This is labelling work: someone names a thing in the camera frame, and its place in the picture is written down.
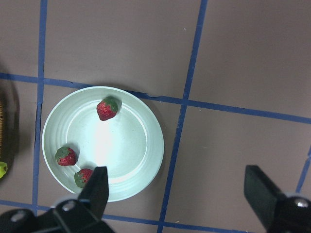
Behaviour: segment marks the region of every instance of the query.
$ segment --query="yellow object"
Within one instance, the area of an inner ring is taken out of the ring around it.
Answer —
[[[6,174],[7,169],[8,165],[4,162],[0,162],[0,178]]]
[[[0,102],[0,158],[1,158],[1,147],[2,147],[2,127],[3,127],[3,112],[2,112],[2,103]],[[2,178],[6,171],[8,170],[8,165],[4,162],[0,162],[0,178]]]

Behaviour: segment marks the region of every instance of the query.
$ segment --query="floor tile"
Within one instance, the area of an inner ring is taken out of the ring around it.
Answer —
[[[37,76],[40,1],[1,1],[0,72]]]
[[[199,4],[49,1],[45,75],[182,97]]]
[[[209,0],[190,99],[310,117],[310,8]]]
[[[33,83],[0,80],[6,118],[1,160],[9,166],[0,180],[2,200],[32,202],[36,91]]]
[[[45,86],[44,100],[46,101],[44,101],[42,106],[42,125],[45,123],[52,108],[63,97],[74,90],[75,89],[72,88],[58,86]],[[142,101],[153,111],[162,128],[165,143],[164,159],[160,171],[149,186],[129,199],[109,202],[105,214],[158,220],[173,149],[180,105],[152,100]],[[68,194],[69,192],[58,184],[52,174],[50,174],[41,153],[38,195],[39,205],[50,206],[55,200]]]
[[[310,129],[307,124],[189,107],[166,221],[264,232],[243,195],[245,166],[258,165],[284,192],[295,191]]]
[[[156,233],[157,226],[134,222],[123,222],[105,219],[105,222],[116,232]]]

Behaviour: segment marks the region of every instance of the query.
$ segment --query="brown floor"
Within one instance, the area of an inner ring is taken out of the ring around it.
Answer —
[[[244,169],[259,165],[283,191],[296,190],[311,144],[311,2],[209,0],[192,58],[199,0],[50,0],[46,14],[44,2],[0,7],[0,91],[8,114],[18,113],[10,124],[19,137],[0,180],[0,213],[26,207],[42,214],[70,193],[49,172],[37,130],[66,95],[106,85],[134,91],[165,142],[153,182],[108,203],[113,229],[264,232],[243,196]],[[301,192],[311,196],[309,174]]]

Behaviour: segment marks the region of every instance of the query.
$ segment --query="white plate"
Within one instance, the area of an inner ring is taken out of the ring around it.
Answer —
[[[121,101],[117,115],[99,120],[97,104],[105,97]],[[70,146],[78,155],[74,166],[60,166],[55,153]],[[45,162],[55,179],[72,193],[80,193],[74,173],[107,166],[108,201],[129,198],[156,176],[163,159],[163,134],[158,120],[140,99],[106,86],[88,87],[63,98],[51,111],[42,136]]]

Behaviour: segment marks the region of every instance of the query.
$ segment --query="strawberry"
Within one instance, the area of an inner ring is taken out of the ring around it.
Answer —
[[[93,170],[88,168],[83,168],[77,173],[74,174],[74,181],[76,182],[76,185],[80,188],[83,188],[88,182],[89,178],[91,177],[93,173]]]
[[[61,147],[57,150],[55,159],[60,166],[72,166],[76,164],[76,153],[70,147]]]
[[[107,97],[97,105],[96,110],[100,120],[108,120],[113,118],[119,109],[116,100]]]

